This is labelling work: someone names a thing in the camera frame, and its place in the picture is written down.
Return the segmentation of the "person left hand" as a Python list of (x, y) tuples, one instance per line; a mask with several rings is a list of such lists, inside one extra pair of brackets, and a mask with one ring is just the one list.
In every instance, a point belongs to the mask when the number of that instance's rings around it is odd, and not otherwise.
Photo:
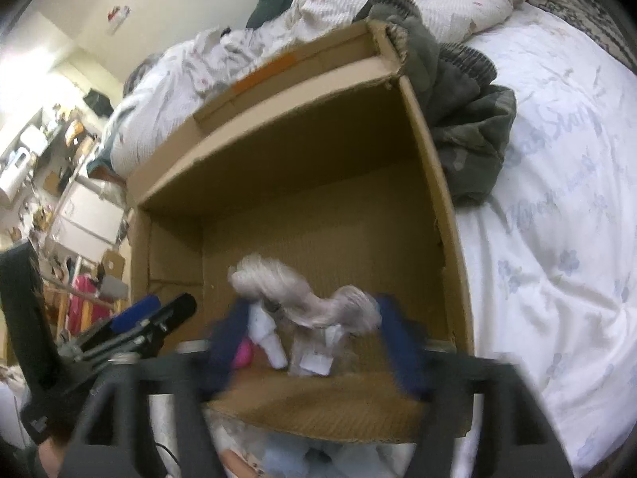
[(38, 446), (38, 458), (43, 472), (49, 478), (57, 478), (67, 452), (69, 439), (52, 436)]

